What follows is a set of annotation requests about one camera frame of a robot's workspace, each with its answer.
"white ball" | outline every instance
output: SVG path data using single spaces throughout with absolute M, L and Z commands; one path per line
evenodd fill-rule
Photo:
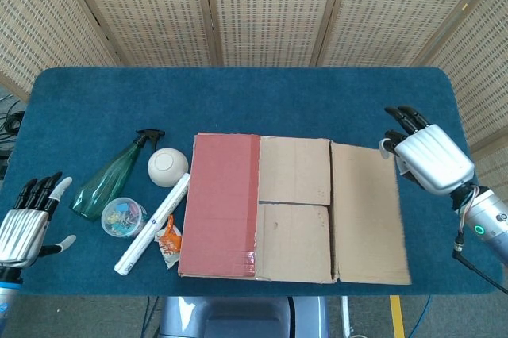
M 172 148 L 157 150 L 148 161 L 148 175 L 161 187 L 173 187 L 188 170 L 187 158 L 182 152 Z

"robotic hand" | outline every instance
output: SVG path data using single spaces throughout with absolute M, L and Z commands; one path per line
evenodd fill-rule
M 413 108 L 387 107 L 385 111 L 408 134 L 388 130 L 379 142 L 383 157 L 394 154 L 403 177 L 432 194 L 452 197 L 452 207 L 460 217 L 453 258 L 477 271 L 461 255 L 463 227 L 468 225 L 508 265 L 508 207 L 491 189 L 471 181 L 475 173 L 473 162 L 443 129 L 431 125 Z
M 56 185 L 61 176 L 58 172 L 39 182 L 30 180 L 0 226 L 0 335 L 10 305 L 23 283 L 21 270 L 30 267 L 38 257 L 64 251 L 75 241 L 76 237 L 70 235 L 58 244 L 42 245 L 60 198 L 72 182 L 67 177 Z

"blue table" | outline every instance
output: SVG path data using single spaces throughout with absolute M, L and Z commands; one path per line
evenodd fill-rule
M 447 197 L 399 181 L 402 218 L 413 285 L 333 285 L 180 278 L 168 271 L 152 244 L 132 272 L 114 264 L 130 240 L 106 235 L 99 222 L 69 210 L 73 193 L 136 136 L 136 129 L 167 132 L 159 148 L 173 147 L 191 160 L 194 135 L 255 133 L 324 137 L 376 148 L 396 122 L 388 105 L 410 104 L 467 149 L 455 98 L 436 68 L 108 68 L 69 67 L 44 71 L 36 80 L 0 196 L 3 214 L 28 179 L 63 171 L 75 183 L 49 226 L 46 244 L 67 234 L 75 244 L 24 272 L 29 294 L 318 295 L 469 294 L 491 290 L 451 258 L 457 219 Z M 143 149 L 123 195 L 149 213 L 167 195 L 146 171 Z M 175 211 L 183 225 L 184 207 Z M 501 279 L 498 260 L 472 233 L 464 253 Z

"green spray bottle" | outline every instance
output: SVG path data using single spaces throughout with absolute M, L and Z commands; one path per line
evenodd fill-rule
M 159 129 L 137 130 L 140 135 L 127 148 L 122 150 L 109 164 L 95 174 L 90 181 L 81 186 L 74 196 L 71 209 L 90 221 L 99 219 L 104 207 L 118 198 L 133 170 L 146 140 L 150 139 L 153 150 L 157 141 L 165 133 Z

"cardboard box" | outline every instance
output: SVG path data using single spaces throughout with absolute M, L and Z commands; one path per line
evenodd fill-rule
M 182 276 L 410 284 L 393 159 L 324 139 L 199 134 Z

